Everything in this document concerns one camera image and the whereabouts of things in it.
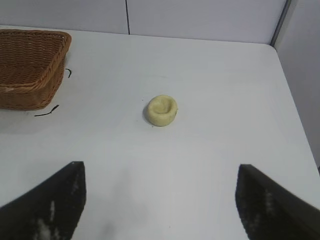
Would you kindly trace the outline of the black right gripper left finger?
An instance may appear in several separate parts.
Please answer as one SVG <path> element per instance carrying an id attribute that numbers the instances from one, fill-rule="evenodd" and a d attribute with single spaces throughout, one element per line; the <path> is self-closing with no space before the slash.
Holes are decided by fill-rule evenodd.
<path id="1" fill-rule="evenodd" d="M 73 161 L 0 208 L 2 240 L 70 240 L 87 198 L 85 165 Z"/>

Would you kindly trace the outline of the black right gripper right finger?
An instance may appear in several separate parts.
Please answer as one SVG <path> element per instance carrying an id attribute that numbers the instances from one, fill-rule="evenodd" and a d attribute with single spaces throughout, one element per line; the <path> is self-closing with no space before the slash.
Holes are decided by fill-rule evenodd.
<path id="1" fill-rule="evenodd" d="M 238 168 L 235 204 L 250 240 L 318 240 L 320 211 L 251 164 Z"/>

